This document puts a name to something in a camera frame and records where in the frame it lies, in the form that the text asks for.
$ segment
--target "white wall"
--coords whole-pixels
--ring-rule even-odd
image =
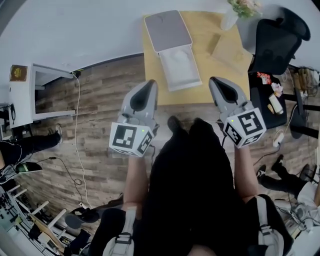
[[[305,19],[311,41],[303,43],[294,64],[320,70],[320,12],[312,1],[261,2],[279,2]],[[226,0],[26,0],[0,36],[0,86],[8,84],[12,64],[33,62],[74,71],[141,53],[143,15],[174,9],[224,13],[228,6]]]

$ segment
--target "backpack strap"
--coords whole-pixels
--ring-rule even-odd
[[[133,256],[135,243],[132,240],[136,207],[129,208],[125,213],[125,223],[121,234],[112,238],[106,245],[102,256]]]
[[[275,229],[272,229],[268,223],[267,202],[261,196],[256,196],[256,205],[260,222],[258,234],[258,244],[268,246],[265,256],[282,256],[284,252],[284,238]]]

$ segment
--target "flower vase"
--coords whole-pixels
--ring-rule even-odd
[[[230,6],[229,10],[224,14],[220,27],[222,30],[229,30],[236,24],[238,20],[238,14]]]

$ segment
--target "white container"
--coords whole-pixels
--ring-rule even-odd
[[[279,100],[274,94],[270,95],[269,101],[271,102],[274,112],[276,112],[277,115],[281,115],[284,112],[284,109],[282,108]]]
[[[238,14],[232,9],[232,6],[230,5],[229,10],[224,14],[222,18],[220,28],[225,31],[231,29],[236,24],[238,18]]]
[[[170,92],[202,85],[189,45],[164,50],[159,55]]]
[[[158,54],[170,92],[202,85],[192,39],[177,10],[144,18],[152,47]]]

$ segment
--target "person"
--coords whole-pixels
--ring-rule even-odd
[[[196,118],[189,133],[175,116],[167,124],[173,134],[154,161],[149,186],[144,158],[130,156],[122,209],[103,213],[88,255],[104,255],[107,243],[121,234],[131,207],[137,209],[135,256],[249,255],[248,247],[258,244],[260,227],[247,220],[248,215],[258,218],[252,208],[259,194],[249,148],[235,149],[233,179],[228,156],[209,123]],[[280,216],[275,218],[289,237],[283,249],[287,252],[290,235]]]
[[[265,164],[260,166],[257,173],[259,183],[267,189],[294,195],[298,203],[303,204],[304,209],[308,212],[308,217],[305,217],[306,221],[302,219],[301,222],[306,225],[308,230],[311,229],[310,220],[313,225],[320,226],[320,185],[312,184],[296,175],[289,174],[283,161],[284,155],[281,154],[271,167],[271,170],[276,172],[280,179],[266,175],[267,166]],[[306,164],[301,172],[309,169],[309,164]]]
[[[62,128],[55,126],[55,132],[46,136],[31,136],[18,141],[0,141],[0,171],[14,166],[30,154],[50,149],[62,142]]]

